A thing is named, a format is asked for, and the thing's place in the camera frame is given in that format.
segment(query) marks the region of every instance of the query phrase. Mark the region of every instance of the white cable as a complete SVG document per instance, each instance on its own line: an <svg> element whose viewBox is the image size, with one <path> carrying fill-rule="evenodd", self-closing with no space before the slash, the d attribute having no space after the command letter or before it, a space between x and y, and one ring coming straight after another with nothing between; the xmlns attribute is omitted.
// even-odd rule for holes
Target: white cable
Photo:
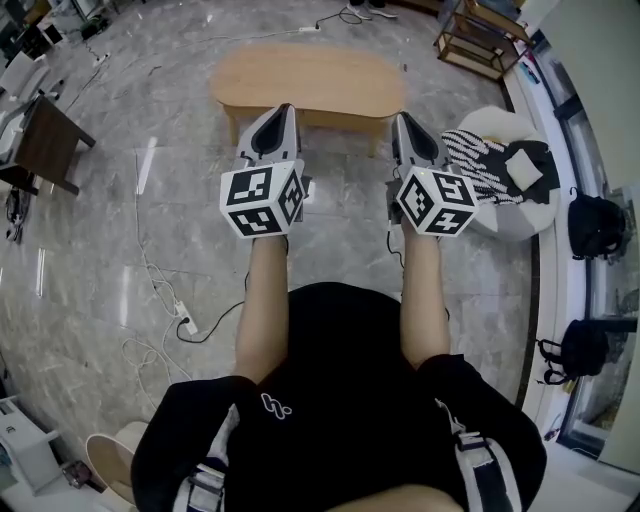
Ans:
<svg viewBox="0 0 640 512"><path fill-rule="evenodd" d="M271 32L268 34L252 34L248 36L211 36L211 37L207 37L205 39L196 41L195 44L205 43L207 41L212 41L214 39L226 39L227 41L244 41L246 39L263 39L265 37L282 36L285 34L302 34L302 33L303 31L301 31L300 29L296 29L296 30L285 30L284 32Z"/></svg>
<svg viewBox="0 0 640 512"><path fill-rule="evenodd" d="M137 158L137 155L136 155L135 166L136 166L136 190L134 192L134 194L135 194L134 195L134 203L135 203L135 213L136 213L136 241L138 242L138 247L140 248L140 252L142 253L142 260L144 262L144 268L145 268L145 270L147 272L147 277L149 277L149 281L151 282L151 287L153 288L153 291L156 294L156 296L158 297L158 299L160 299L160 303L162 304L162 307L164 308L165 312L167 313L168 316L171 317L171 321L169 322L169 325L167 325L167 328L164 330L164 334L162 335L162 343L160 345L160 350L159 351L156 348L152 347L151 345L149 345L147 343L144 343L144 342L142 342L142 341L140 341L140 340L138 340L136 338L127 338L126 340L124 340L122 342L122 345L120 345L120 353L122 354L122 357L124 358L124 360L135 368L136 378L138 379L138 384L140 385L140 389L142 389L142 392L147 397L147 400L149 400L149 403L151 404L153 409L154 410L158 410L158 407L156 406L156 404L151 399L151 396L149 396L149 393L147 393L147 390L144 387L144 383L142 382L142 376L140 374L140 370L142 370L142 368L144 368L145 366L147 366L149 364L155 363L157 361L158 357L159 357L160 360L162 361L162 363L164 364L165 370L167 372L167 381L169 382L169 386L171 384L173 384L173 379L171 378L171 370L169 368L169 362L172 363L178 370L180 370L180 372L188 380L193 380L193 379L191 378L191 375L189 375L184 370L184 368L182 368L178 363L176 363L171 358L171 356L167 353L166 348L165 348L165 345L166 345L166 342L167 342L167 334L169 333L169 330L173 326L173 323L174 323L175 319L180 317L180 315L178 314L177 307L176 307L176 305L178 304L178 300L176 299L176 293L175 293L175 290L173 289L173 286L164 277L164 274L162 273L162 271L158 268L157 265L154 265L153 263L149 263L149 261L147 260L147 255L145 253L144 247L142 246L142 242L140 242L140 219L139 219L139 214L138 214L138 182L140 180L140 176L138 174L138 158ZM154 270L155 272L158 273L158 275L160 276L159 279L154 279L154 277L151 275L151 270ZM166 287L169 288L169 292L171 294L171 306L172 306L173 310L170 310L169 307L167 307L167 303L165 302L165 300L162 297L162 295L160 295L159 287L161 287L161 286L166 286ZM136 343L137 345L140 345L140 346L145 347L147 349L147 351L142 356L142 361L141 362L137 363L137 362L135 362L132 359L127 357L127 355L125 353L125 347L126 347L127 343L129 343L129 342Z"/></svg>
<svg viewBox="0 0 640 512"><path fill-rule="evenodd" d="M169 329L171 329L171 326L173 326L173 322L174 322L174 319L172 318L171 322L169 322L169 325L167 325L167 328L164 331L164 334L162 336L162 346L161 346L160 352L158 352L158 350L152 347L151 345L144 343L136 338L127 338L122 342L122 345L120 345L120 353L122 354L122 357L127 363L129 363L131 366L135 368L136 377L138 379L138 384L140 385L140 389L142 389L142 392L147 397L147 399L151 403L151 406L154 408L154 410L158 410L158 407L156 406L156 404L153 403L151 396L149 396L149 393L147 393L147 390L144 387L144 384L142 382L142 376L140 375L140 370L142 368L144 368L149 364L155 363L158 357L160 357L160 360L164 364L164 368L167 372L167 381L169 382L169 385L173 384L173 380L171 379L171 370L169 369L169 363L167 362L167 359L170 362L172 362L175 365L175 367L178 368L178 370L180 370L188 380L192 380L191 376L187 372L185 372L178 363L176 363L173 359L171 359L171 357L169 356L169 354L167 354L164 348L165 342L167 340L167 334L169 332ZM125 353L125 347L127 346L127 343L129 343L130 341L136 343L137 345L145 347L147 349L147 351L144 353L144 356L142 356L142 361L139 363L136 363L135 361L129 359L127 357L127 354Z"/></svg>

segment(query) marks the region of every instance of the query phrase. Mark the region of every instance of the black t-shirt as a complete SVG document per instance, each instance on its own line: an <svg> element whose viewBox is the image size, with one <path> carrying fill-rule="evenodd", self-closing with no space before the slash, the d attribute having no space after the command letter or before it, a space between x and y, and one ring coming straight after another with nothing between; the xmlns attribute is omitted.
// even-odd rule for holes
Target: black t-shirt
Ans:
<svg viewBox="0 0 640 512"><path fill-rule="evenodd" d="M169 388L133 460L142 512L171 510L232 404L240 421L227 445L227 512L321 511L403 484L466 508L436 398L502 446L530 506L546 466L537 428L462 356L414 370L400 349L400 304L385 295L321 283L289 297L288 358L260 385L226 377Z"/></svg>

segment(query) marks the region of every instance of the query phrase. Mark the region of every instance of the wooden table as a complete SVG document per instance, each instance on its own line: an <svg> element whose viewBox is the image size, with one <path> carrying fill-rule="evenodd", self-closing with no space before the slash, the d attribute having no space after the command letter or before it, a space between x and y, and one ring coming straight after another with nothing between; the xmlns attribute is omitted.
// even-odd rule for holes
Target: wooden table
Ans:
<svg viewBox="0 0 640 512"><path fill-rule="evenodd" d="M25 113L27 124L17 149L6 164L0 165L0 179L37 195L30 173L78 195L78 187L66 179L78 141L89 147L96 143L47 98L40 96Z"/></svg>
<svg viewBox="0 0 640 512"><path fill-rule="evenodd" d="M227 55L210 80L211 94L229 117L258 116L290 103L300 125L364 132L369 156L404 107L405 88L394 65L368 52L311 44L251 44Z"/></svg>

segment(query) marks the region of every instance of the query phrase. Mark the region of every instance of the oval table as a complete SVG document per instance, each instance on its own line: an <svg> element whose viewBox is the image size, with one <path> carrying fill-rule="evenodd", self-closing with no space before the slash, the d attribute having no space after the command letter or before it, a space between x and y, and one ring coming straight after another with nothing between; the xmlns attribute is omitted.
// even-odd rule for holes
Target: oval table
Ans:
<svg viewBox="0 0 640 512"><path fill-rule="evenodd" d="M230 52L210 79L213 97L229 118L258 116L290 103L301 125L363 132L374 156L388 119L404 107L400 72L383 58L351 48L312 44L250 44Z"/></svg>

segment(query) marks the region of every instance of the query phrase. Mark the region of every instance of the white cube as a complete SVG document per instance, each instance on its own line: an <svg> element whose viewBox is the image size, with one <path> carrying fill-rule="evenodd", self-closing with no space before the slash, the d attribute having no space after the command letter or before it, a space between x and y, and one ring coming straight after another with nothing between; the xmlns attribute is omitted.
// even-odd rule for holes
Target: white cube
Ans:
<svg viewBox="0 0 640 512"><path fill-rule="evenodd" d="M396 199L424 235L458 236L478 213L469 178L424 167L409 170Z"/></svg>
<svg viewBox="0 0 640 512"><path fill-rule="evenodd" d="M221 177L220 211L240 238L288 233L303 199L294 161L247 167Z"/></svg>

